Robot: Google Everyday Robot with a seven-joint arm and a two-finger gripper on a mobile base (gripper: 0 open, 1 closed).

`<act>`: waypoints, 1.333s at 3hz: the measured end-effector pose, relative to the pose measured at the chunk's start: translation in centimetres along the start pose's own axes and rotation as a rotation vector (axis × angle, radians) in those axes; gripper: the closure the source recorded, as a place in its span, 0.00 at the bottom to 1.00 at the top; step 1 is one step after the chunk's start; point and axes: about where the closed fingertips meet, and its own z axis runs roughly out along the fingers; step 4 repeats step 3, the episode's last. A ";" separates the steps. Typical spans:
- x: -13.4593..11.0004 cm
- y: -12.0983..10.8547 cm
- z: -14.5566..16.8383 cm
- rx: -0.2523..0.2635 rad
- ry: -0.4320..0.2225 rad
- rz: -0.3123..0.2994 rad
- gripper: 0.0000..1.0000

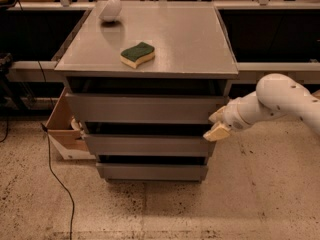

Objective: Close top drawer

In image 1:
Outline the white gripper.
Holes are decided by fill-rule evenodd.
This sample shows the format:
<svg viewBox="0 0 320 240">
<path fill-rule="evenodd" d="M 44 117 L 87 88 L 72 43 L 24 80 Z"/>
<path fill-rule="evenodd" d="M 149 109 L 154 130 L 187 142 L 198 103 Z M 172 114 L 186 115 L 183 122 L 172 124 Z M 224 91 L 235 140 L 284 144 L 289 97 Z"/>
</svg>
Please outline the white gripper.
<svg viewBox="0 0 320 240">
<path fill-rule="evenodd" d="M 229 137 L 231 130 L 245 130 L 260 121 L 268 121 L 278 117 L 277 111 L 263 105 L 258 100 L 256 93 L 252 92 L 244 97 L 231 100 L 226 106 L 211 114 L 209 120 L 215 124 L 203 137 L 209 142 L 215 142 Z"/>
</svg>

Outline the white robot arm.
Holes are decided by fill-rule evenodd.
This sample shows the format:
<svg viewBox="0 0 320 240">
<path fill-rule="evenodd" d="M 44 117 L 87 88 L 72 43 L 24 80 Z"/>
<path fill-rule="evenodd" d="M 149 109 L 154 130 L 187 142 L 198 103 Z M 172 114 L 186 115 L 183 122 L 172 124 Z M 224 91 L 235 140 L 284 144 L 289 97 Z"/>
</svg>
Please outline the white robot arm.
<svg viewBox="0 0 320 240">
<path fill-rule="evenodd" d="M 294 115 L 320 134 L 320 100 L 304 86 L 282 74 L 262 77 L 256 90 L 238 97 L 213 113 L 212 128 L 203 137 L 210 142 L 227 138 L 232 131 L 242 131 L 255 123 Z"/>
</svg>

